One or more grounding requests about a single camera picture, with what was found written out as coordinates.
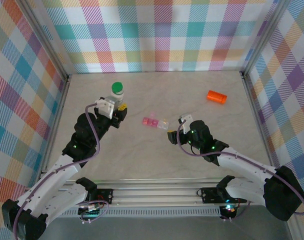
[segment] white table surface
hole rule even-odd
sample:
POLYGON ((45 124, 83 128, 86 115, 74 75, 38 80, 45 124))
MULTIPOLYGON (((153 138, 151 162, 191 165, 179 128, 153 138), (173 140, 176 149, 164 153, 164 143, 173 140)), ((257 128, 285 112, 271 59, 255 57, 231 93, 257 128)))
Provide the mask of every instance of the white table surface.
POLYGON ((179 126, 181 114, 203 120, 214 138, 261 163, 269 160, 237 71, 96 73, 73 75, 51 152, 51 167, 74 133, 85 106, 110 94, 122 82, 128 112, 120 128, 110 127, 101 140, 101 151, 72 179, 91 180, 222 178, 239 176, 230 170, 184 154, 172 145, 167 131, 142 125, 155 113, 167 119, 169 130, 179 126), (209 90, 226 94, 225 104, 206 100, 209 90))

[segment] purple cable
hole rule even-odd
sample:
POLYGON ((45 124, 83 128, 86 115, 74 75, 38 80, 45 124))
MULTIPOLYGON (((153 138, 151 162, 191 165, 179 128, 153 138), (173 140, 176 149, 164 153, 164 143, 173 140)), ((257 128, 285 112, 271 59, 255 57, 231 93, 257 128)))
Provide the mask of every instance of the purple cable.
MULTIPOLYGON (((185 151, 180 143, 180 135, 179 135, 179 132, 181 130, 181 127, 183 126, 183 124, 186 122, 186 120, 184 120, 179 126, 178 126, 178 129, 177 129, 177 133, 176 133, 176 139, 177 139, 177 144, 178 146, 180 147, 180 149, 185 152, 187 155, 189 156, 192 156, 192 157, 205 157, 205 156, 210 156, 210 155, 214 155, 214 154, 223 154, 223 155, 228 155, 228 156, 232 156, 232 157, 235 157, 235 158, 238 158, 238 159, 241 159, 245 162, 247 162, 248 164, 251 164, 257 168, 259 168, 260 170, 263 170, 265 171, 266 173, 268 174, 271 174, 273 177, 276 177, 277 179, 279 179, 282 183, 284 183, 286 186, 288 186, 294 193, 295 195, 297 195, 297 197, 301 200, 301 202, 303 203, 304 205, 304 198, 301 196, 301 194, 291 185, 289 184, 287 181, 285 181, 282 177, 280 177, 279 175, 276 175, 275 173, 271 172, 270 170, 268 169, 265 169, 263 166, 259 165, 259 164, 256 164, 250 160, 248 160, 247 158, 245 157, 242 157, 242 156, 239 156, 239 155, 236 155, 234 153, 231 153, 231 152, 225 152, 225 151, 214 151, 214 152, 208 152, 208 153, 203 153, 203 154, 192 154, 192 153, 189 153, 187 151, 185 151)), ((304 215, 304 212, 295 212, 296 215, 301 215, 303 216, 304 215)))
POLYGON ((85 212, 82 212, 82 214, 81 214, 81 220, 82 220, 83 223, 89 223, 89 224, 90 224, 90 223, 94 222, 95 220, 98 220, 98 219, 101 218, 104 214, 107 213, 107 211, 109 210, 110 205, 109 205, 109 203, 108 203, 107 201, 105 201, 105 200, 83 201, 83 202, 78 203, 78 205, 83 205, 83 204, 99 204, 99 203, 104 203, 104 204, 106 204, 106 209, 105 209, 105 211, 102 212, 102 213, 101 213, 99 216, 97 216, 96 218, 94 218, 94 219, 92 219, 92 220, 88 220, 88 221, 85 221, 85 220, 84 220, 83 215, 85 214, 85 212))
MULTIPOLYGON (((99 154, 100 152, 100 141, 99 141, 99 137, 98 137, 98 134, 96 132, 96 129, 95 127, 93 126, 93 123, 91 121, 91 118, 89 116, 89 108, 90 107, 93 107, 93 106, 96 106, 97 104, 96 103, 93 103, 93 104, 90 104, 90 105, 87 105, 85 107, 85 115, 86 115, 86 119, 88 120, 88 123, 93 131, 93 134, 94 134, 94 137, 95 137, 95 140, 96 140, 96 145, 97 145, 97 149, 96 149, 96 152, 94 153, 93 156, 90 156, 84 160, 81 160, 81 161, 77 161, 77 162, 73 162, 73 163, 70 163, 70 164, 67 164, 67 165, 64 165, 64 166, 61 166, 59 168, 56 169, 56 172, 60 171, 60 170, 63 170, 63 169, 66 169, 70 166, 74 166, 74 165, 77 165, 77 164, 84 164, 84 163, 87 163, 89 160, 91 160, 92 158, 94 158, 96 155, 99 154)), ((36 193, 36 191, 42 186, 42 184, 45 183, 46 180, 48 180, 53 174, 55 174, 54 171, 50 172, 48 175, 46 175, 45 177, 43 177, 41 179, 41 181, 37 184, 37 186, 35 186, 34 190, 30 193, 30 195, 27 197, 27 199, 31 199, 33 197, 33 195, 36 193)), ((18 240, 18 221, 19 221, 19 216, 20 214, 22 213, 23 209, 25 208, 25 206, 27 205, 27 201, 24 201, 24 203, 22 204, 22 206, 20 207, 20 209, 18 210, 16 216, 15 216, 15 219, 14 219, 14 224, 13 224, 13 234, 14 234, 14 239, 15 240, 18 240)))

